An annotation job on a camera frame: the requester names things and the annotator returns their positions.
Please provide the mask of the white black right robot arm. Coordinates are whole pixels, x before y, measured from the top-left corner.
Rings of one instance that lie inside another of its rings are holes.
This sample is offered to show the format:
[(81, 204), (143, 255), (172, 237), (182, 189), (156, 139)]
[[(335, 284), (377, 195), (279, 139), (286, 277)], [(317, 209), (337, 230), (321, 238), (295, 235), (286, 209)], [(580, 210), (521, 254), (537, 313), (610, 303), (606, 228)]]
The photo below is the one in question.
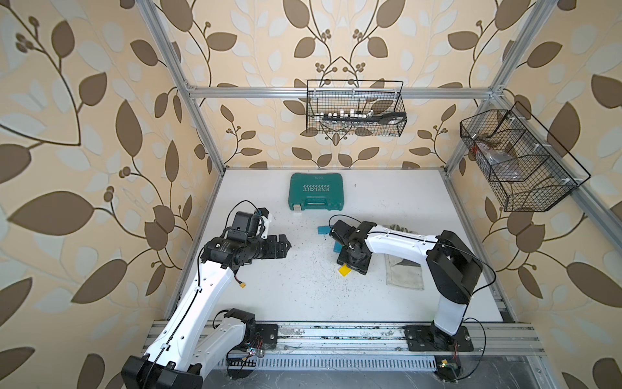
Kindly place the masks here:
[(476, 292), (483, 265), (456, 233), (437, 236), (391, 230), (370, 221), (358, 226), (338, 220), (329, 235), (341, 245), (337, 264), (366, 275), (374, 254), (410, 260), (429, 269), (441, 297), (431, 328), (455, 336)]

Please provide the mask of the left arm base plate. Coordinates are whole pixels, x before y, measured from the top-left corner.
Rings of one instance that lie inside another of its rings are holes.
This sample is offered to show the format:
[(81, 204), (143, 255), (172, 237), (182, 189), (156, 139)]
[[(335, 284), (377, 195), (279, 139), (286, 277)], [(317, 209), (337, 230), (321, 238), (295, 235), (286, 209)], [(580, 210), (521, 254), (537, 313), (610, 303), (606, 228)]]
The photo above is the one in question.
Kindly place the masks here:
[(245, 338), (241, 344), (245, 348), (274, 350), (276, 349), (278, 339), (278, 324), (252, 323), (246, 326)]

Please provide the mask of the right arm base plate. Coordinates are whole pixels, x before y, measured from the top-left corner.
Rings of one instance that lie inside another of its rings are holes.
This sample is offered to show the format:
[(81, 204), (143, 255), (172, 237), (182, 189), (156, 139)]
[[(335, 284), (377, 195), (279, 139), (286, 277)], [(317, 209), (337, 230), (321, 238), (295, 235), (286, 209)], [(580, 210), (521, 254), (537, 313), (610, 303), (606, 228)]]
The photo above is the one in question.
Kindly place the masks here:
[(473, 352), (474, 345), (465, 326), (460, 326), (457, 333), (448, 335), (429, 325), (407, 325), (403, 328), (404, 336), (411, 352)]

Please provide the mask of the yellow building block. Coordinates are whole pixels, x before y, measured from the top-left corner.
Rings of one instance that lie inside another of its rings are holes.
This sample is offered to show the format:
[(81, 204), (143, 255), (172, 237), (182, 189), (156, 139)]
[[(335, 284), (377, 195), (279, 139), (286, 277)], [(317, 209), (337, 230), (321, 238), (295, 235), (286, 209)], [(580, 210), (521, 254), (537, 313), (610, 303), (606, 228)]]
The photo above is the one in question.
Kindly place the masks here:
[(346, 277), (351, 272), (351, 269), (344, 264), (339, 268), (338, 272), (342, 277)]

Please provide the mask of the short teal building block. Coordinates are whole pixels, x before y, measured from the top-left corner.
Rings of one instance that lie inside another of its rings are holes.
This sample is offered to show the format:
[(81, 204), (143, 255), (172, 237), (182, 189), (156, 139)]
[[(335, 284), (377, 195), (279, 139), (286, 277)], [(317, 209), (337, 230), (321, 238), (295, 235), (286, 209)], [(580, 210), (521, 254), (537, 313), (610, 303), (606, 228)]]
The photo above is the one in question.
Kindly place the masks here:
[(331, 228), (329, 225), (323, 225), (317, 227), (317, 233), (319, 235), (328, 235), (331, 232)]

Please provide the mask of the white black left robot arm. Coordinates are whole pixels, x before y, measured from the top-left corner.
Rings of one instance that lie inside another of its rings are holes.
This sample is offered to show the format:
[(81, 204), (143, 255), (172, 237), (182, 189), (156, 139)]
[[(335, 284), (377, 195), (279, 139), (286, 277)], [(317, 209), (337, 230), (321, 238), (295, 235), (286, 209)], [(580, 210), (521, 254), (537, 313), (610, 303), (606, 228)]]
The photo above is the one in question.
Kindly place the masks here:
[[(275, 324), (257, 324), (254, 314), (227, 309), (220, 323), (214, 309), (239, 267), (255, 259), (283, 259), (291, 248), (283, 234), (246, 241), (213, 238), (201, 250), (198, 271), (165, 329), (142, 357), (130, 356), (121, 369), (128, 388), (201, 388), (209, 373), (230, 360), (261, 358), (278, 340)], [(207, 324), (212, 333), (203, 337)]]

